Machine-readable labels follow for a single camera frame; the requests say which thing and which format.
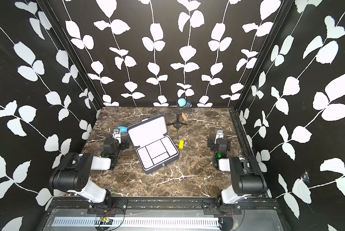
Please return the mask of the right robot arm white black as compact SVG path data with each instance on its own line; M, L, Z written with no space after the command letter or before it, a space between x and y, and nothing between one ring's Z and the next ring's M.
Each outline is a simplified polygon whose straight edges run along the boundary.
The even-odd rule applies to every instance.
M234 205L248 197L266 194L268 186L256 158L228 157L231 142L224 138L208 139L207 145L214 153L214 168L229 172L231 176L230 186L218 196L219 204Z

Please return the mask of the navy jewelry box white lining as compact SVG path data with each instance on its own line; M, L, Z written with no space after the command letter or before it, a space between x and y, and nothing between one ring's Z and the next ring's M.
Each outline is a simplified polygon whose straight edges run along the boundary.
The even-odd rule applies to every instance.
M168 135L165 116L160 114L127 128L141 166L153 173L179 159L179 151Z

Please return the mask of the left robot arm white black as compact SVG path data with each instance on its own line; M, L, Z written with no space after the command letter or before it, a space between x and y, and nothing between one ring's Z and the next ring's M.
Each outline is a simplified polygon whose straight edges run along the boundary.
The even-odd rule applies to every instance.
M93 154L67 153L49 178L54 190L75 193L94 205L103 204L114 208L110 191L99 187L90 179L92 170L114 170L121 151L129 148L123 138L106 138L101 156Z

